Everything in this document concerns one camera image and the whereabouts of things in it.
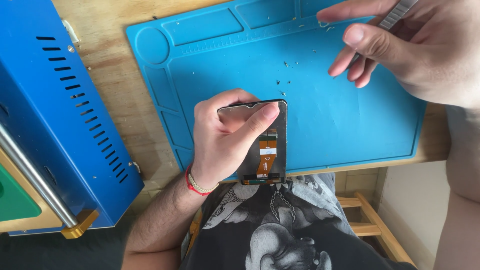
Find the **white label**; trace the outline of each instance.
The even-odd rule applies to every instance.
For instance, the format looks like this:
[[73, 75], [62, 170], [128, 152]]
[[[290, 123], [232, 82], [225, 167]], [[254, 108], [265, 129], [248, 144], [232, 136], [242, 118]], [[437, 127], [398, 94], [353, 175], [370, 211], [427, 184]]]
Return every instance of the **white label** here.
[[276, 148], [260, 149], [260, 155], [276, 154]]

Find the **white wall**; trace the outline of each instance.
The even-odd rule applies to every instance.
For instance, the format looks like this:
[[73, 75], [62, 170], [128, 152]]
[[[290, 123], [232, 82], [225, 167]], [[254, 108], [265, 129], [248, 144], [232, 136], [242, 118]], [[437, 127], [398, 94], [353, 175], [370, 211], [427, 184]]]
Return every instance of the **white wall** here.
[[445, 161], [388, 168], [378, 214], [419, 270], [433, 269], [449, 192]]

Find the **black t-shirt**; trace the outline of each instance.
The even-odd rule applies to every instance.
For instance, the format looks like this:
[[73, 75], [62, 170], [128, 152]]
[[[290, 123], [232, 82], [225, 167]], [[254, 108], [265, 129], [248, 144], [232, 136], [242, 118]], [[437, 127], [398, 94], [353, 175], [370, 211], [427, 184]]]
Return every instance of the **black t-shirt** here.
[[328, 181], [316, 175], [283, 185], [229, 187], [212, 214], [204, 208], [203, 229], [180, 269], [415, 270], [381, 257], [345, 228]]

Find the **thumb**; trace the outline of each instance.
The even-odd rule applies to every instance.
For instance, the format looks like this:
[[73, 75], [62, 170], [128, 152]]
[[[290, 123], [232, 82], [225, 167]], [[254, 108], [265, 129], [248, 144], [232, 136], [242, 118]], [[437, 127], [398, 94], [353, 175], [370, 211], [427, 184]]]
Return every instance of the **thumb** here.
[[345, 30], [343, 41], [359, 54], [379, 62], [393, 73], [414, 63], [414, 44], [404, 41], [379, 27], [352, 24]]
[[248, 149], [253, 141], [275, 121], [279, 112], [278, 105], [273, 103], [265, 105], [229, 136], [232, 138], [232, 143], [246, 143]]

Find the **tweezers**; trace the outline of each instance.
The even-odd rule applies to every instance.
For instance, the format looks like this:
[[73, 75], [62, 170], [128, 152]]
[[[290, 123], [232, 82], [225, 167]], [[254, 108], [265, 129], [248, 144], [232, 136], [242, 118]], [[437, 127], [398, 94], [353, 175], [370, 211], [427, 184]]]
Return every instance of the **tweezers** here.
[[[383, 19], [377, 27], [380, 27], [381, 29], [385, 31], [390, 31], [392, 27], [400, 21], [403, 16], [415, 5], [415, 3], [418, 0], [401, 0], [393, 9], [392, 11]], [[353, 64], [358, 60], [358, 58], [361, 55], [359, 53], [355, 53], [353, 56], [352, 60], [350, 61], [350, 64], [348, 64], [347, 68], [345, 70], [349, 70]]]

